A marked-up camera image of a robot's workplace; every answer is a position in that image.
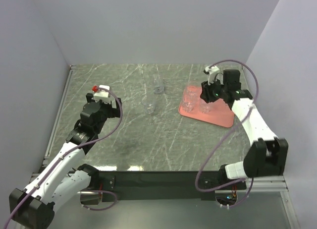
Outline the clear square glass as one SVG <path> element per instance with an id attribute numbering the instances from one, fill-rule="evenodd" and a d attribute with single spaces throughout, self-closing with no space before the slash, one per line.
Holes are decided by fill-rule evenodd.
<path id="1" fill-rule="evenodd" d="M 196 102 L 194 100 L 182 100 L 181 109 L 187 113 L 191 112 L 194 109 Z"/>

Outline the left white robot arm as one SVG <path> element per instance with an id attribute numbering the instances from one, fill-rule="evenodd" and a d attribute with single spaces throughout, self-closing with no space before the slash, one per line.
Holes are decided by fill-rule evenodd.
<path id="1" fill-rule="evenodd" d="M 59 153 L 48 166 L 22 190 L 16 188 L 9 196 L 11 220 L 29 228 L 46 229 L 55 213 L 71 197 L 80 191 L 97 194 L 108 193 L 117 200 L 115 193 L 104 191 L 100 172 L 93 166 L 82 165 L 68 179 L 65 176 L 82 160 L 95 143 L 101 141 L 99 134 L 109 118 L 123 118 L 122 102 L 106 86 L 97 86 L 86 95 L 87 103 Z"/>

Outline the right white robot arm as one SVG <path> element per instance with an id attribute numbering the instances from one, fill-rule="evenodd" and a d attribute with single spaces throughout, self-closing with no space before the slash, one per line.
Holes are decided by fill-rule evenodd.
<path id="1" fill-rule="evenodd" d="M 244 160 L 223 165 L 218 176 L 219 186 L 229 189 L 237 179 L 283 175 L 288 153 L 288 142 L 267 126 L 257 110 L 255 99 L 241 88 L 240 71 L 223 71 L 222 80 L 201 83 L 200 98 L 206 103 L 224 100 L 242 123 L 250 141 Z"/>

